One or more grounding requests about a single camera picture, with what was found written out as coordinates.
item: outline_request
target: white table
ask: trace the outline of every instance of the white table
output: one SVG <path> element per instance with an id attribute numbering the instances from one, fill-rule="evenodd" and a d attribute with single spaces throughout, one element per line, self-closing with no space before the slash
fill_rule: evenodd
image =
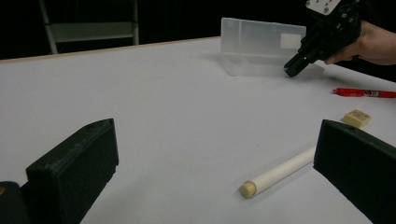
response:
<path id="1" fill-rule="evenodd" d="M 252 199 L 238 188 L 316 143 L 323 119 L 359 109 L 396 146 L 396 101 L 336 87 L 396 84 L 336 65 L 324 74 L 232 77 L 219 38 L 0 62 L 0 181 L 91 122 L 113 118 L 117 172 L 82 223 L 371 223 L 305 166 Z"/>

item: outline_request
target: human hand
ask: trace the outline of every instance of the human hand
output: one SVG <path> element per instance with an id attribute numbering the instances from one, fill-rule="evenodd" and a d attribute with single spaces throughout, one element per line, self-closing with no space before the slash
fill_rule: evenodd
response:
<path id="1" fill-rule="evenodd" d="M 354 56 L 379 65 L 396 64 L 396 34 L 361 21 L 361 35 L 358 39 L 332 55 L 325 63 L 350 61 Z"/>

